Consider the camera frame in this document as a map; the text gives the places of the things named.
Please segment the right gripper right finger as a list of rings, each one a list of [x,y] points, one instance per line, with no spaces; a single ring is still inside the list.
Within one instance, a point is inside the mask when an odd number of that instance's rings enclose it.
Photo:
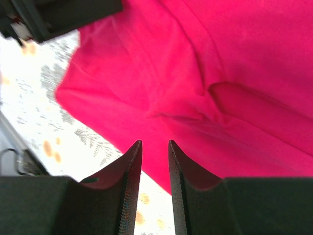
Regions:
[[[178,235],[310,235],[312,178],[219,178],[169,142]]]

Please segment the magenta t shirt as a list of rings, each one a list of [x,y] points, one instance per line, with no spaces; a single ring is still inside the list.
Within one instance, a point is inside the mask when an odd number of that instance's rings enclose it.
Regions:
[[[55,92],[170,190],[168,142],[219,177],[312,176],[310,0],[125,0],[80,29]]]

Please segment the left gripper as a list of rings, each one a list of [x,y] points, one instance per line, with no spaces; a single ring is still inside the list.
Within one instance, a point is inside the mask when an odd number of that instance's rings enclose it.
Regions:
[[[2,0],[0,34],[42,43],[120,12],[120,0]]]

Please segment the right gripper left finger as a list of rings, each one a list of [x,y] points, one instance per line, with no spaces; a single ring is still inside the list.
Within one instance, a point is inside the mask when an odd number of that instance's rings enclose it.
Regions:
[[[142,142],[80,182],[62,176],[2,176],[3,235],[132,235]]]

